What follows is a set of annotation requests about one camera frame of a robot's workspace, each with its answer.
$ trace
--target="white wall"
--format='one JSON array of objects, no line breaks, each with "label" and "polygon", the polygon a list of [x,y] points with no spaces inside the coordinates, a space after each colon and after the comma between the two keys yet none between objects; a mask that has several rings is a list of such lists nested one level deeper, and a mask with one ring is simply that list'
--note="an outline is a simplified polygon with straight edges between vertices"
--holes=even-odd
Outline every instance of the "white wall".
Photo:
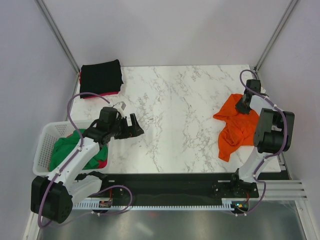
[{"label": "white wall", "polygon": [[267,92],[295,113],[292,144],[285,154],[301,179],[320,223],[320,1],[300,1],[260,70]]},{"label": "white wall", "polygon": [[0,1],[0,233],[22,239],[43,126],[63,121],[76,74],[33,0]]},{"label": "white wall", "polygon": [[81,66],[255,65],[290,0],[44,0]]}]

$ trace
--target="orange cloth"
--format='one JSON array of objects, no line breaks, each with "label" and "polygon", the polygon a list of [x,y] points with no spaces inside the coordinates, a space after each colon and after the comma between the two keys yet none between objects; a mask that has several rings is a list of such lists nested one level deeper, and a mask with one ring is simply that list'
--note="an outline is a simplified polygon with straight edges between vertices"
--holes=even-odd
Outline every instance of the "orange cloth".
[{"label": "orange cloth", "polygon": [[229,162],[230,154],[240,146],[254,144],[254,133],[259,116],[251,110],[249,114],[242,114],[236,110],[237,102],[242,94],[231,94],[214,119],[225,121],[225,127],[218,138],[219,158]]}]

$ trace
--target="folded black cloth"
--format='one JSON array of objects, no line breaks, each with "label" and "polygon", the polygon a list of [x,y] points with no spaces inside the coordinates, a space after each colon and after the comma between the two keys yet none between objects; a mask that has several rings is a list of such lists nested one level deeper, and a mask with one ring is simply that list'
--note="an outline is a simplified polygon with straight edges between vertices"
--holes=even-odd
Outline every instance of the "folded black cloth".
[{"label": "folded black cloth", "polygon": [[[116,94],[120,91],[123,83],[118,59],[81,67],[80,93]],[[87,97],[92,97],[92,95],[85,94],[80,96],[82,99]]]}]

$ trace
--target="marble tabletop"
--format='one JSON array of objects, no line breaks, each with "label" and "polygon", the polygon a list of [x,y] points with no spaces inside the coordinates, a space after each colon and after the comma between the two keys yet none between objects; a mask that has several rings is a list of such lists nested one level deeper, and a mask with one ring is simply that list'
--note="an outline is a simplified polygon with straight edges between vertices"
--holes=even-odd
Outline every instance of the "marble tabletop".
[{"label": "marble tabletop", "polygon": [[[225,122],[213,119],[230,94],[243,94],[239,81],[248,65],[122,67],[124,84],[118,95],[106,98],[126,103],[145,134],[109,144],[109,173],[235,172],[253,146],[241,146],[229,162],[218,158],[218,135]],[[244,74],[244,79],[252,78]],[[99,98],[74,100],[73,120],[94,120],[106,102]],[[280,172],[275,157],[263,170]]]}]

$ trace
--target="white laundry basket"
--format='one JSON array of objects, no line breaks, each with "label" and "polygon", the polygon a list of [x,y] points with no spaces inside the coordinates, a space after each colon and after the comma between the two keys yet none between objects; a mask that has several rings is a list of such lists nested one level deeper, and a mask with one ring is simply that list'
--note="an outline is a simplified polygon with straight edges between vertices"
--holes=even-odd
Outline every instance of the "white laundry basket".
[{"label": "white laundry basket", "polygon": [[[74,121],[75,125],[79,129],[87,129],[92,120]],[[34,160],[33,160],[33,173],[38,176],[46,176],[49,171],[51,154],[54,149],[54,144],[59,138],[65,138],[74,132],[75,128],[69,121],[52,122],[44,126],[38,146],[36,148]],[[82,170],[80,173],[90,173],[92,169]],[[95,171],[106,173],[107,166]]]}]

